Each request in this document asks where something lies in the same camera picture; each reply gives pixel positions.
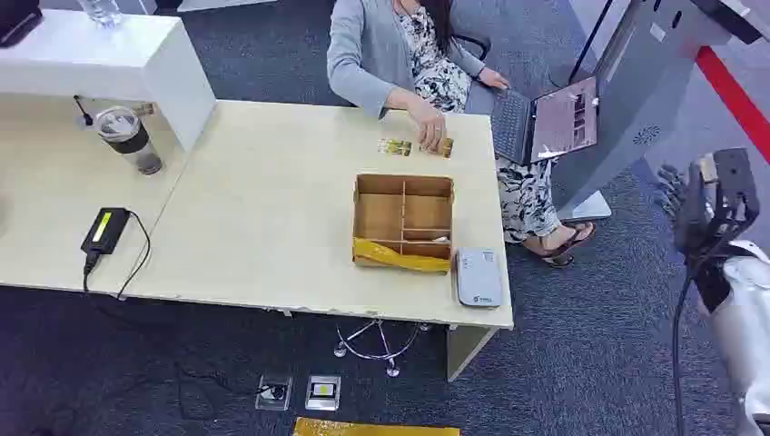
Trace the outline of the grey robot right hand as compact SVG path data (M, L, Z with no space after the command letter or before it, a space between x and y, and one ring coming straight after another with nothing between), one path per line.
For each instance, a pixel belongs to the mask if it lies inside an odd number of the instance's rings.
M683 172L664 164L657 176L662 193L657 204L671 219L675 247L689 258L715 254L748 229L760 214L744 148L705 154Z

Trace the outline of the person's right hand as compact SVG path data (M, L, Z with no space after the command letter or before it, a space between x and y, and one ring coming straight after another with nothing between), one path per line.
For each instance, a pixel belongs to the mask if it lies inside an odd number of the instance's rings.
M408 111L419 127L418 141L421 149L437 153L447 139L443 113L421 99L411 103Z

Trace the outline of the person's left hand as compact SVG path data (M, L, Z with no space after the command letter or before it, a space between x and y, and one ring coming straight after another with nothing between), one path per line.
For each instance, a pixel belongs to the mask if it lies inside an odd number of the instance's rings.
M499 90L508 90L510 84L508 80L499 72L492 70L488 67L484 67L478 74L478 80L487 87L495 88Z

